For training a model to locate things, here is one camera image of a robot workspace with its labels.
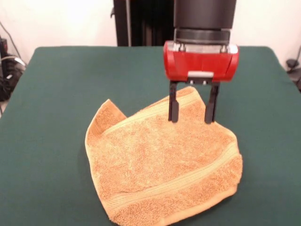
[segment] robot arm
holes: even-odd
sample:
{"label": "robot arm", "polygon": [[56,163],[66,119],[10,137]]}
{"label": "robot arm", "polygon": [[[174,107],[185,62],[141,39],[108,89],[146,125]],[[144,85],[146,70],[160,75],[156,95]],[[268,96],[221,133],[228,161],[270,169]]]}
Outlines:
{"label": "robot arm", "polygon": [[164,45],[169,121],[178,121],[179,82],[212,86],[205,122],[214,121],[220,82],[230,81],[238,66],[238,47],[229,44],[235,5],[236,0],[174,1],[174,40]]}

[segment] white wall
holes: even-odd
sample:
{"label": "white wall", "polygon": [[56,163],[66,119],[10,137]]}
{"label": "white wall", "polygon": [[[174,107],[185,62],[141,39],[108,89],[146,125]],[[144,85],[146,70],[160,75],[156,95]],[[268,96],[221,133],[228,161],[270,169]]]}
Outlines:
{"label": "white wall", "polygon": [[[0,20],[29,61],[38,46],[115,46],[112,7],[113,0],[0,0]],[[231,41],[269,46],[285,65],[301,45],[301,0],[237,0]]]}
{"label": "white wall", "polygon": [[285,66],[301,45],[301,0],[237,0],[231,41],[269,46]]}
{"label": "white wall", "polygon": [[0,21],[28,62],[39,46],[116,46],[112,8],[113,0],[0,0]]}

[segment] towel fold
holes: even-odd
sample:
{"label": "towel fold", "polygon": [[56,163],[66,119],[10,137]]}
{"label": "towel fold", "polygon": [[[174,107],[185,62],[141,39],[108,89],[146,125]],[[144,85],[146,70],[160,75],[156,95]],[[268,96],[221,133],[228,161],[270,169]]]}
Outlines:
{"label": "towel fold", "polygon": [[168,122],[168,97],[126,117],[110,100],[86,133],[98,197],[121,226],[166,226],[233,195],[242,176],[237,138],[205,124],[193,87],[177,91],[179,121]]}

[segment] green felt tablecloth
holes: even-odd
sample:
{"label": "green felt tablecloth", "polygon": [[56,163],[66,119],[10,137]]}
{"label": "green felt tablecloth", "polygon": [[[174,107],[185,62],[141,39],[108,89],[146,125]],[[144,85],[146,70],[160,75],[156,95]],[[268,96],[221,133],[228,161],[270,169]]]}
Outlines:
{"label": "green felt tablecloth", "polygon": [[[176,225],[301,225],[301,95],[272,50],[240,51],[216,112],[243,155],[238,192]],[[161,47],[37,49],[0,119],[0,225],[112,225],[90,176],[86,130],[106,99],[130,116],[168,85]],[[209,87],[197,89],[207,101]]]}

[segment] orange towel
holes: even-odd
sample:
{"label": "orange towel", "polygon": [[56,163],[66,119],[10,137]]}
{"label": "orange towel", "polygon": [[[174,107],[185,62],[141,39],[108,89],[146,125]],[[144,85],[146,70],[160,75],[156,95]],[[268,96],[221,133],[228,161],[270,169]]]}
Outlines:
{"label": "orange towel", "polygon": [[166,226],[233,195],[242,175],[236,136],[204,123],[193,87],[177,92],[179,121],[167,121],[168,97],[127,118],[110,100],[86,134],[99,199],[121,226]]}

